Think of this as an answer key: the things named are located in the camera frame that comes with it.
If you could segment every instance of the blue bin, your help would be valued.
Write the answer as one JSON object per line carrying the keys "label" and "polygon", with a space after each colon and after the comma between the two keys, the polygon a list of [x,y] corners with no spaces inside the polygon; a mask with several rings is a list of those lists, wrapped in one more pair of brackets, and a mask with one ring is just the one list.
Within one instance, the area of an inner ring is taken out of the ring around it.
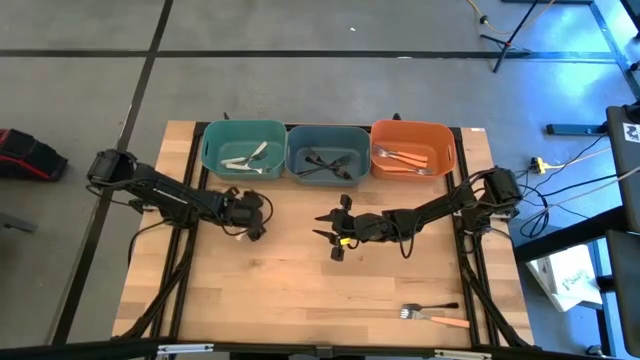
{"label": "blue bin", "polygon": [[[299,125],[289,131],[285,165],[296,182],[316,186],[356,186],[371,168],[369,134],[353,126]],[[350,155],[351,161],[341,169],[349,172],[353,180],[344,180],[331,170],[320,170],[300,177],[297,172],[316,168],[305,161],[311,151],[326,163]]]}
{"label": "blue bin", "polygon": [[[202,164],[225,180],[273,180],[282,175],[287,130],[275,120],[220,120],[207,126],[202,138]],[[269,168],[268,172],[228,169],[225,159],[248,157],[266,141],[266,156],[253,160],[252,168]]]}

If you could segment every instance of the wooden tabletop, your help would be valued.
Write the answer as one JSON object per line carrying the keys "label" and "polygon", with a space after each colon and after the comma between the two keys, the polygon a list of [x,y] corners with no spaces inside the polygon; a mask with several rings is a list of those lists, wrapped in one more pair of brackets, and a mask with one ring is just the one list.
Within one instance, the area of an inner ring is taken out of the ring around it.
{"label": "wooden tabletop", "polygon": [[[168,123],[156,164],[158,171],[182,181],[194,126],[191,121]],[[465,128],[462,134],[469,172],[492,167],[484,130]],[[194,187],[200,168],[198,156]],[[471,345],[467,329],[399,319],[403,303],[451,301],[459,302],[460,309],[429,313],[465,318],[450,216],[426,225],[416,235],[409,260],[402,258],[397,243],[367,243],[347,250],[344,262],[334,262],[329,258],[328,240],[311,232],[330,230],[329,223],[314,218],[339,207],[343,193],[352,197],[354,215],[414,208],[446,193],[444,178],[411,183],[369,177],[357,188],[342,189],[298,185],[285,174],[276,181],[233,184],[269,197],[275,206],[273,218],[266,225],[267,233],[255,243],[238,241],[217,226],[200,223],[180,339],[353,346]],[[211,174],[207,189],[224,191],[229,185]],[[155,212],[145,214],[141,227],[159,220]],[[504,223],[494,221],[492,226],[508,231]],[[171,227],[161,226],[138,238],[114,335],[128,330],[157,294],[170,233]],[[482,244],[494,302],[520,336],[533,343],[511,242],[503,235],[489,233]],[[477,298],[475,303],[481,340],[486,344],[484,313]],[[168,308],[163,334],[171,319],[172,306]]]}

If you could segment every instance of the gray floor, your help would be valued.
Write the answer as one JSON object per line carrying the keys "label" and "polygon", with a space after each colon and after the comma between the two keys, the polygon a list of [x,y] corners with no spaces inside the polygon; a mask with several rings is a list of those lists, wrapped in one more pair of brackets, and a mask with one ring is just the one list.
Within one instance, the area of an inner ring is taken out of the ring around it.
{"label": "gray floor", "polygon": [[[527,8],[477,2],[500,29],[513,28]],[[0,49],[146,49],[162,3],[4,0]],[[597,3],[625,55],[640,59],[629,40],[636,31],[619,2]],[[478,39],[482,29],[476,24],[463,0],[182,0],[175,2],[161,48],[495,50]],[[609,50],[586,6],[553,6],[517,42],[536,51]],[[0,128],[35,135],[71,164],[55,184],[0,181],[0,212],[39,225],[33,235],[0,232],[0,347],[47,341],[95,204],[84,190],[84,174],[95,152],[115,144],[142,62],[0,58]],[[438,59],[158,59],[129,149],[153,163],[167,120],[215,120],[224,111],[234,118],[350,124],[372,124],[400,112],[405,119],[484,127],[495,162],[519,170],[531,156],[567,161],[594,140],[551,138],[543,134],[545,124],[601,123],[607,106],[634,101],[615,64],[509,60],[497,75],[491,65]],[[544,189],[613,171],[611,155],[603,154],[568,168]],[[612,187],[567,207],[593,215],[619,202]],[[521,210],[523,217],[535,211],[526,204]],[[554,211],[551,224],[579,220]],[[110,210],[72,341],[110,335],[126,275],[126,247],[138,222],[132,210]],[[538,345],[581,353],[599,342],[592,310],[558,314],[526,271],[522,278]]]}

